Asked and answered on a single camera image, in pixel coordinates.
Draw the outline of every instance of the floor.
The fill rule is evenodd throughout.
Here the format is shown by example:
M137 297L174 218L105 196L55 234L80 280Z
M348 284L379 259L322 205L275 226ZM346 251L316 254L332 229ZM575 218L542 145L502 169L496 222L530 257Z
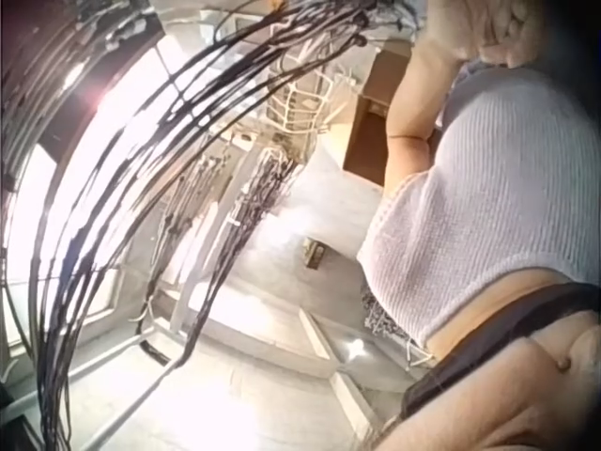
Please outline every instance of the floor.
M176 355L177 345L154 338L167 354ZM133 348L73 384L72 449L80 449L159 372ZM36 411L28 417L34 425L39 421ZM337 451L354 445L327 381L201 341L191 361L165 379L102 449Z

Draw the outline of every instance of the person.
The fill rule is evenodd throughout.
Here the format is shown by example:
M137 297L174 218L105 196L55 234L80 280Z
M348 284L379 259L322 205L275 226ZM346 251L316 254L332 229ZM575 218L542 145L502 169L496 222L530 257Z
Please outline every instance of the person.
M358 260L437 364L377 451L576 449L601 397L598 81L554 21L538 0L428 0Z

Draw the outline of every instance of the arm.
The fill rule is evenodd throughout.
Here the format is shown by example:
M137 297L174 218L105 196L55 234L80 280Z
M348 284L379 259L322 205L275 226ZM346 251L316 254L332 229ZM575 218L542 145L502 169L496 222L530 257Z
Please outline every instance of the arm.
M411 174L430 168L427 139L461 64L426 36L415 45L386 118L385 195L390 195Z

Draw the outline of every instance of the wire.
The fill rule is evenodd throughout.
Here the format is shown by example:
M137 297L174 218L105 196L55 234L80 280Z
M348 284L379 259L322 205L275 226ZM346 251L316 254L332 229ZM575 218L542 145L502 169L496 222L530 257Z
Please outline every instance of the wire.
M218 41L217 37L219 35L219 31L223 28L223 26L227 22L227 19L232 17L234 14L239 13L240 11L242 11L246 7L252 5L253 3L257 3L259 1L260 0L247 0L246 2L242 2L236 8L233 8L229 11L222 11L222 12L224 12L223 18L213 28L213 44L215 44Z
M253 1L246 2L243 6L248 6ZM125 146L123 137L129 130L131 121L111 137L100 154L82 190L68 208L67 220L62 225L48 262L47 280L39 292L41 250L57 193L68 166L68 157L59 163L38 222L28 283L31 353L37 370L40 426L46 449L70 449L70 362L85 318L105 274L114 267L140 224L180 180L162 224L146 287L142 307L144 310L138 318L138 333L142 320L147 316L152 317L152 301L159 280L173 257L177 244L186 231L190 230L192 219L201 210L203 199L207 198L216 177L214 167L208 167L207 162L210 160L205 152L224 132L276 91L329 64L351 47L364 45L366 39L361 36L361 32L372 26L370 14L373 14L375 4L374 0L284 2L281 8L267 14L257 23L215 39L171 75L132 117L134 120L151 111L158 104L157 99L168 88L181 87L182 83L178 82L189 77L179 95L159 117L156 131L145 142L119 148L118 155L122 155L122 160L112 174L107 173L107 161L110 156L116 155L117 147ZM131 11L124 11L123 14L126 16L125 23L139 17ZM215 36L231 14L226 14L216 26ZM52 48L48 54L54 56L55 61L44 58L36 62L29 72L27 83L19 86L19 90L11 98L8 108L13 118L3 128L3 144L5 139L9 144L11 171L22 167L23 155L35 145L57 107L68 96L69 90L61 90L64 75L73 64L84 58L89 58L89 67L92 67L105 54L105 47L101 46L103 40L126 26L123 22L100 23L97 19L103 15L104 12L98 13L94 20L88 22L89 26L96 28L93 32L90 32L91 28L85 30L86 33L91 33L91 38L83 45L76 42L75 36L82 38L88 35L82 30L81 33L72 32L69 25L65 25L64 33L58 34L53 45L47 47ZM198 81L212 64L225 55L234 53L252 34L266 29L270 31L267 39L231 62L220 76L198 88ZM308 55L307 61L290 68L277 66L278 61L282 61L291 49L311 39L317 39L316 42L319 43ZM34 86L33 82L40 80L40 75L35 70L43 68L50 70L49 81L41 86ZM264 73L274 68L279 72L258 82ZM25 101L26 105L20 105L20 101ZM276 137L285 142L281 133L273 139ZM205 300L194 320L184 350L177 358L177 365L184 365L192 355L210 308L239 252L266 211L285 191L297 173L299 163L306 157L295 151L283 146L276 153L270 151L263 155L251 180L248 194L242 195L237 203L235 218L239 225L232 227L227 234ZM57 288L51 299L48 279L56 273ZM143 342L141 346L160 363L168 362L164 354L147 342ZM65 423L60 416L63 403L68 413Z

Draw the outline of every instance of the cable bundle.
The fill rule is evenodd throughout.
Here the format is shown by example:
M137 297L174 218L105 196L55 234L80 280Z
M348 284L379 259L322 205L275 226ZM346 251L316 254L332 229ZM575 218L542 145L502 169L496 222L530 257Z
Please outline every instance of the cable bundle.
M239 9L253 1L255 0L242 4ZM41 251L50 218L53 217L56 193L67 165L58 166L44 200L44 214L39 220L31 259L28 284L29 342L23 335L23 343L29 347L28 351L38 372L41 430L46 449L69 449L69 365L94 296L106 272L115 265L139 225L173 184L185 175L193 181L184 190L186 193L194 191L194 188L205 189L206 187L201 188L199 180L207 169L203 169L202 164L200 168L196 166L198 171L193 167L222 133L272 93L327 64L352 46L365 45L367 39L361 32L373 26L370 24L370 14L376 5L376 0L289 0L259 22L222 39L215 39L160 86L137 110L133 120L111 138L89 174L84 188L70 206L67 220L54 246L53 257L47 262L48 268L42 271ZM139 17L138 14L132 13L126 23ZM124 25L120 23L115 26L119 29L119 26ZM77 47L78 51L68 50L71 44L76 47L74 42L77 38L74 36L81 37L79 32L69 28L69 32L66 32L69 39L61 34L61 38L57 38L60 45L57 44L52 52L47 53L57 57L65 67L69 66L67 63L76 60L88 61L86 66L93 65L104 52L99 51L96 44L104 39L103 48L106 49L106 37L115 33L115 26L103 28L104 35L99 28L96 29L92 33L93 38L86 41L83 49ZM270 36L265 41L235 60L219 77L198 86L197 82L202 79L208 67L226 54L234 52L245 39L265 29L270 30ZM305 60L294 67L282 64L286 52L309 39L316 39L318 45ZM3 145L5 140L8 144L8 171L14 171L23 164L23 155L35 145L57 105L66 96L65 92L56 94L60 91L58 88L64 80L66 70L59 70L50 58L44 59L44 63L39 63L36 67L39 70L40 67L50 68L51 65L52 70L56 71L50 77L51 83L34 87L34 81L39 82L40 75L32 72L27 78L31 79L30 82L16 85L13 82L11 85L16 86L13 91L17 94L13 93L8 100L6 111L10 113L11 119L3 124L2 130ZM279 65L277 73L268 80L251 86L251 81L273 65ZM3 74L3 91L5 75L7 79L12 76L10 72ZM164 100L167 88L174 84L184 84L182 96L173 99L161 115L151 115L151 111L156 111L156 105ZM31 91L36 93L35 102L31 102ZM26 113L20 99L26 100ZM146 121L152 119L152 132L148 138L130 142L126 139L128 131L131 130L132 122L140 117ZM118 154L115 153L116 148L119 148ZM122 160L114 170L107 161L115 155L122 156ZM235 226L227 235L205 302L193 324L185 349L177 359L177 365L183 365L189 359L217 290L256 224L290 181L298 163L299 155L295 154L293 148L276 147L263 155L248 193L239 199L237 210L232 216ZM174 210L193 212L189 195L183 194L177 201L186 206L179 206ZM164 270L169 249L170 245L165 244L157 254L148 293L154 292L154 279L158 280L156 275ZM54 301L49 306L49 280L54 274L58 276L58 287ZM41 290L40 276L45 281ZM60 418L63 398L67 411L66 427L63 427Z
M94 0L82 2L81 8L93 7ZM3 174L17 179L27 154L64 100L107 53L118 47L124 35L132 34L132 24L140 23L144 14L129 8L127 1L105 2L80 20L74 11L63 14L41 30L34 30L23 40L17 53L2 71L2 147ZM23 50L39 44L31 57ZM66 79L77 70L66 86Z
M298 163L290 159L283 151L274 149L264 151L251 177L248 189L239 195L231 213L231 226L223 248L217 257L203 304L188 333L184 351L177 359L177 366L184 365L190 359L219 289L232 270L236 258L251 238L261 219L273 208L293 179L298 167Z
M163 213L159 238L152 258L151 275L146 285L145 301L140 318L137 320L135 330L137 334L142 332L146 316L151 319L154 318L152 301L159 281L171 262L177 247L192 228L193 220L205 205L214 180L221 174L228 160L229 155L223 158L206 158L203 156L179 178L171 201ZM159 363L166 365L166 358L148 341L141 342L140 347Z

